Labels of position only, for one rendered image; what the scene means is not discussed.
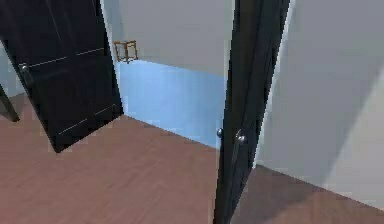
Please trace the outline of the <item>brown wooden stool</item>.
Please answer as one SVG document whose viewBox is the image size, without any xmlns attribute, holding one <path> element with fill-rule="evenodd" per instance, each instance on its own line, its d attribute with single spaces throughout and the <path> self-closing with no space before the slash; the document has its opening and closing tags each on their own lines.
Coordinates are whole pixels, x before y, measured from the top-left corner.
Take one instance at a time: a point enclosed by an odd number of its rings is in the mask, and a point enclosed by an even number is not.
<svg viewBox="0 0 384 224">
<path fill-rule="evenodd" d="M 138 59 L 137 42 L 135 40 L 114 41 L 113 44 L 118 62 L 130 63 Z"/>
</svg>

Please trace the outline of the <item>black panelled room door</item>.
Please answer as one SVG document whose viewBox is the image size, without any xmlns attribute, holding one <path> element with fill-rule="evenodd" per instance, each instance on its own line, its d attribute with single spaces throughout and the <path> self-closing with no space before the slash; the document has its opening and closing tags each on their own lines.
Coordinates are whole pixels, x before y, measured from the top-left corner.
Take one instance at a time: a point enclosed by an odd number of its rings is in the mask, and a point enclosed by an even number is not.
<svg viewBox="0 0 384 224">
<path fill-rule="evenodd" d="M 123 114 L 100 0 L 0 0 L 0 41 L 55 152 Z"/>
</svg>

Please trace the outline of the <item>black furniture leg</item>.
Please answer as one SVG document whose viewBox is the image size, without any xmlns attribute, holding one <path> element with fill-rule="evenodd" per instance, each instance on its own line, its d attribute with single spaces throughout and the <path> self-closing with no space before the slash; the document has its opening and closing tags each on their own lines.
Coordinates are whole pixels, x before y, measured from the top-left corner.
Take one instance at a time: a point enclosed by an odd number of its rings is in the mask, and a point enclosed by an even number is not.
<svg viewBox="0 0 384 224">
<path fill-rule="evenodd" d="M 20 120 L 17 112 L 15 111 L 10 99 L 6 95 L 2 85 L 0 84 L 0 102 L 4 105 L 5 115 L 12 122 L 17 122 Z"/>
</svg>

